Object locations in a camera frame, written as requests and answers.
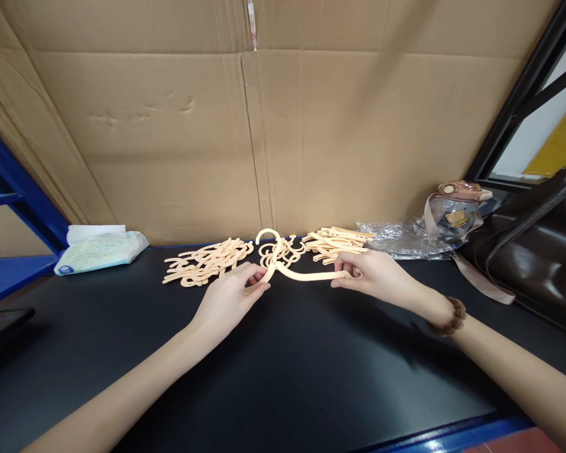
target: plastic bag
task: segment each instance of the plastic bag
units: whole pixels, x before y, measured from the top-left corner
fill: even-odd
[[[401,259],[451,259],[445,252],[455,250],[456,245],[448,244],[428,235],[417,227],[414,220],[398,223],[356,223],[359,231],[374,233],[375,238],[368,246],[386,252],[395,260]]]

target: cardboard box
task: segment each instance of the cardboard box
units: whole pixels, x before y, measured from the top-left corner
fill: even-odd
[[[246,0],[5,0],[0,136],[71,222],[153,245],[397,221],[464,174],[554,7],[255,0],[254,52]]]

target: hand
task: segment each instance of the hand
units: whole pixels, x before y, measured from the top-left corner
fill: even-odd
[[[332,288],[347,288],[369,294],[382,301],[413,311],[435,325],[453,318],[453,306],[442,294],[408,275],[391,256],[369,250],[357,255],[341,252],[335,270],[345,270],[354,277],[331,281]]]
[[[226,272],[209,285],[189,327],[220,343],[270,288],[270,283],[265,283],[247,295],[243,293],[247,282],[256,284],[265,273],[265,268],[248,262]]]

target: black table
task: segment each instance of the black table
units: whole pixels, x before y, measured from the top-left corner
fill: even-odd
[[[16,451],[145,359],[205,292],[161,284],[150,249],[129,266],[53,277],[18,300],[37,314],[0,364],[0,452]],[[249,260],[257,262],[254,252]],[[450,261],[401,262],[424,284],[566,373],[566,333],[487,299]],[[322,272],[307,255],[297,272]],[[519,414],[418,317],[329,282],[280,273],[232,334],[144,415],[116,451],[346,452],[491,414]]]

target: blue shelf frame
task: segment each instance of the blue shelf frame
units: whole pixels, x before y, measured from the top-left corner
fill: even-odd
[[[51,273],[67,248],[69,222],[0,140],[0,206],[9,206],[53,255],[0,259],[0,299]]]
[[[67,247],[69,222],[0,140],[0,206],[7,204],[54,254]]]
[[[435,430],[395,439],[366,453],[452,453],[482,445],[529,428],[534,423],[524,413],[491,413],[452,423]]]

